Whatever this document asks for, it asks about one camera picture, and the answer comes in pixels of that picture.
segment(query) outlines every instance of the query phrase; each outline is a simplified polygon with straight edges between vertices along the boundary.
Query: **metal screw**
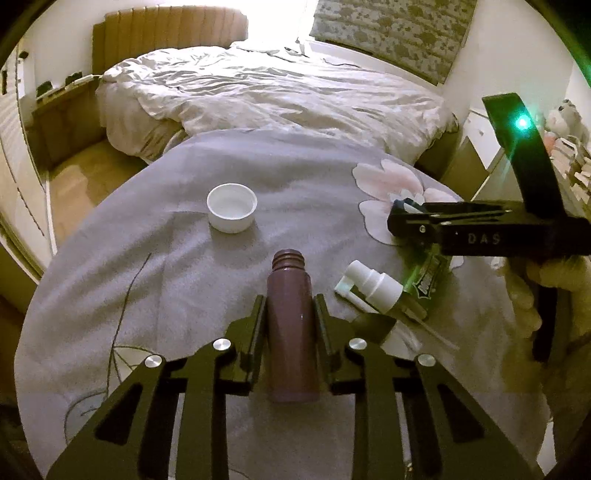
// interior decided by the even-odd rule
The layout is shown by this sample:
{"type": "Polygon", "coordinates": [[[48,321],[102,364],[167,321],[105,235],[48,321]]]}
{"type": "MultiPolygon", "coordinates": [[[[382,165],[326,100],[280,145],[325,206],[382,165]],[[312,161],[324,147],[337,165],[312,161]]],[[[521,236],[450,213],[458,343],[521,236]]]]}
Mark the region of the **metal screw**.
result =
{"type": "Polygon", "coordinates": [[[368,343],[365,340],[363,340],[362,338],[352,338],[349,341],[349,346],[353,350],[365,350],[368,346],[368,343]]]}
{"type": "Polygon", "coordinates": [[[219,338],[213,343],[213,347],[218,352],[225,352],[232,346],[232,342],[227,338],[219,338]]]}
{"type": "Polygon", "coordinates": [[[162,357],[159,355],[150,355],[144,360],[144,365],[148,368],[156,368],[162,364],[162,357]]]}
{"type": "Polygon", "coordinates": [[[434,367],[437,361],[435,357],[429,355],[428,353],[424,353],[418,356],[418,362],[424,367],[434,367]]]}

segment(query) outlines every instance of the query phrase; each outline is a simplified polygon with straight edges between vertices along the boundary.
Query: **white duvet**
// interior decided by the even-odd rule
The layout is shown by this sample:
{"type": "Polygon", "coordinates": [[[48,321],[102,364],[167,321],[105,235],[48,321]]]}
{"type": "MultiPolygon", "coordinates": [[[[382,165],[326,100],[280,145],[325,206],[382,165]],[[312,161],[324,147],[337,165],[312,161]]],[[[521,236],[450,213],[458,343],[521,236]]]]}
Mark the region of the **white duvet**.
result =
{"type": "Polygon", "coordinates": [[[98,93],[111,143],[150,160],[180,129],[170,121],[190,136],[304,128],[365,142],[409,164],[457,127],[443,98],[396,75],[334,66],[285,48],[247,51],[240,43],[125,60],[105,73],[98,93]]]}

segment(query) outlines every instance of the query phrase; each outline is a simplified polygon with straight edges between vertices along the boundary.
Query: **stuffed toy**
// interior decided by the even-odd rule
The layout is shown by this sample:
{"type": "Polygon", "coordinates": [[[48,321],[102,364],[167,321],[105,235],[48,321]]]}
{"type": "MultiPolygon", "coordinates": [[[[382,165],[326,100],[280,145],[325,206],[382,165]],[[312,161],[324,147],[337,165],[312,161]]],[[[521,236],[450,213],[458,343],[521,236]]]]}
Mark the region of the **stuffed toy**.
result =
{"type": "Polygon", "coordinates": [[[587,143],[589,132],[584,127],[576,106],[568,99],[557,109],[550,111],[545,127],[546,131],[555,134],[556,138],[567,138],[572,135],[582,143],[587,143]]]}

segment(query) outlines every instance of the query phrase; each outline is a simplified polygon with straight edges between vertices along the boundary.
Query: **white door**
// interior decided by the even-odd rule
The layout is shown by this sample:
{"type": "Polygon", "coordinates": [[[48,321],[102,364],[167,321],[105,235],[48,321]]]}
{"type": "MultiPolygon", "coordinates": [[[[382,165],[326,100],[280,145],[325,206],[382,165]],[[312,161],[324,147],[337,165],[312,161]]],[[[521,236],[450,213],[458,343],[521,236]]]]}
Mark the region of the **white door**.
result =
{"type": "Polygon", "coordinates": [[[42,274],[51,261],[45,191],[33,165],[18,110],[17,51],[2,67],[0,225],[42,274]]]}

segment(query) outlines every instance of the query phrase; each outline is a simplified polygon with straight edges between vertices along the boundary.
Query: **nightstand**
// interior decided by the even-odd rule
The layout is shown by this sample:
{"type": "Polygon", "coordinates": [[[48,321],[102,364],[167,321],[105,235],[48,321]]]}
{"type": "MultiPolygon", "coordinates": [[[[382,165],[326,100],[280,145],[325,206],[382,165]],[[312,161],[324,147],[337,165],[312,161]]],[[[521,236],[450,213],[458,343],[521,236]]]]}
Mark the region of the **nightstand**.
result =
{"type": "Polygon", "coordinates": [[[472,200],[503,157],[486,112],[473,108],[462,126],[462,139],[441,178],[464,200],[472,200]]]}
{"type": "Polygon", "coordinates": [[[95,95],[99,79],[83,79],[38,101],[33,119],[43,144],[43,154],[35,159],[40,169],[51,170],[106,137],[95,95]]]}

